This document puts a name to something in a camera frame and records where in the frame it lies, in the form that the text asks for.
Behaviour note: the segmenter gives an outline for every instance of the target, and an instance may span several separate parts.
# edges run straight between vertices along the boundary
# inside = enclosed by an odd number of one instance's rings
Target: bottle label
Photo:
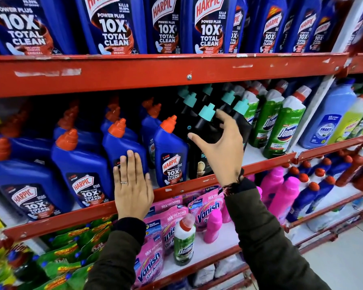
[[[282,18],[283,10],[280,7],[271,6],[266,17],[264,33],[261,38],[260,53],[273,53]]]
[[[98,173],[66,173],[66,178],[78,200],[85,206],[108,202]]]
[[[184,181],[183,161],[184,155],[178,153],[161,154],[161,168],[163,180],[166,185],[172,185]]]
[[[362,23],[363,23],[363,19],[360,19],[358,21],[358,23],[356,24],[351,36],[349,37],[349,40],[348,40],[348,43],[346,45],[346,47],[344,48],[344,52],[347,52],[348,51],[348,48],[349,46],[352,44],[354,38],[356,37],[356,34],[358,33],[360,27],[362,26]]]
[[[82,0],[102,55],[139,54],[131,0]]]
[[[195,233],[186,239],[174,238],[174,258],[179,263],[184,263],[194,255]]]
[[[284,46],[285,46],[285,42],[286,42],[286,39],[288,37],[288,33],[289,33],[289,30],[290,30],[290,27],[292,26],[294,18],[295,18],[294,14],[290,15],[288,21],[286,22],[286,24],[284,26],[284,30],[282,31],[282,42],[280,44],[280,50],[282,50],[284,48]]]
[[[241,33],[242,28],[242,21],[245,18],[245,10],[241,6],[236,7],[235,9],[235,17],[234,17],[234,25],[233,31],[231,33],[231,40],[230,40],[230,48],[229,53],[238,53],[238,48],[240,46],[240,37],[239,34]]]
[[[162,54],[180,54],[180,0],[149,0],[152,9],[152,35]]]
[[[229,0],[197,0],[194,4],[195,29],[192,41],[195,53],[224,53]]]
[[[329,136],[335,130],[341,119],[339,114],[328,114],[321,119],[319,126],[316,129],[315,134],[310,139],[310,143],[321,145],[327,142]]]
[[[0,0],[0,41],[13,55],[62,53],[40,0]]]
[[[196,177],[199,178],[199,177],[202,177],[202,176],[205,176],[208,174],[212,174],[212,173],[213,173],[213,169],[211,168],[204,153],[202,153],[200,155],[200,161],[198,162]]]
[[[308,9],[305,12],[304,19],[300,24],[300,28],[297,33],[297,42],[293,47],[293,53],[304,53],[305,46],[308,43],[310,34],[312,32],[313,24],[317,19],[316,12],[313,9]]]
[[[305,108],[300,110],[281,108],[267,141],[264,156],[271,158],[285,153],[304,112]]]
[[[15,205],[34,220],[56,216],[61,213],[44,192],[42,185],[9,184],[1,186],[2,191],[11,198]]]
[[[324,16],[316,30],[315,34],[313,35],[312,41],[310,43],[309,49],[314,52],[320,52],[320,47],[323,42],[323,39],[327,36],[328,30],[331,27],[331,19],[329,16]]]

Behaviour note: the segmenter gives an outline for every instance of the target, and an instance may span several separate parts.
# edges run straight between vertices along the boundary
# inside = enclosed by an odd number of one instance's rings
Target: pink bottle
[[[284,168],[276,167],[273,168],[269,174],[267,174],[261,182],[262,189],[262,202],[267,208],[269,208],[277,189],[284,182]]]
[[[211,212],[211,214],[208,216],[207,230],[203,237],[204,242],[213,243],[218,238],[219,229],[221,227],[222,227],[222,213],[219,209],[214,209]]]
[[[256,180],[256,176],[254,174],[247,175],[246,178],[252,180],[253,182]]]
[[[300,180],[296,177],[289,177],[279,188],[274,197],[269,212],[271,212],[280,224],[283,224],[286,215],[289,213],[293,202],[300,194]]]

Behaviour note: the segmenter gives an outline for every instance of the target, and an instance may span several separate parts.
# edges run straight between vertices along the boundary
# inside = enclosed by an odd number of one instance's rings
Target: teal cap
[[[187,89],[180,89],[178,91],[178,96],[182,98],[186,98],[190,92]]]
[[[222,97],[222,101],[231,105],[233,103],[233,100],[235,99],[234,93],[235,92],[233,90],[226,92]]]
[[[204,92],[206,95],[211,95],[211,92],[213,91],[213,88],[211,87],[212,83],[207,83],[203,86],[202,92]]]
[[[249,108],[248,102],[249,102],[249,100],[246,98],[238,101],[237,104],[234,106],[233,110],[242,114],[242,116],[245,115],[247,112],[247,109]]]
[[[210,103],[208,106],[203,106],[202,110],[199,112],[199,116],[206,121],[211,121],[215,115],[214,110],[215,105]]]
[[[183,101],[187,106],[193,108],[196,103],[196,93],[191,92]]]

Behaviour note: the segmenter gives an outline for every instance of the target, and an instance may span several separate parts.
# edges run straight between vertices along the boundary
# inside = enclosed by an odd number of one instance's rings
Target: floor
[[[363,290],[363,223],[304,254],[332,290]],[[257,283],[247,290],[258,290]]]

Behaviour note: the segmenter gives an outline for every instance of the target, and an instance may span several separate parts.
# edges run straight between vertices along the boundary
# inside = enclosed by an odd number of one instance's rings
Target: sleeve
[[[256,185],[244,179],[225,202],[239,246],[261,290],[331,290],[310,268],[299,250],[260,200]]]
[[[144,243],[145,223],[123,218],[114,228],[89,272],[84,290],[130,289],[136,280],[134,263]]]

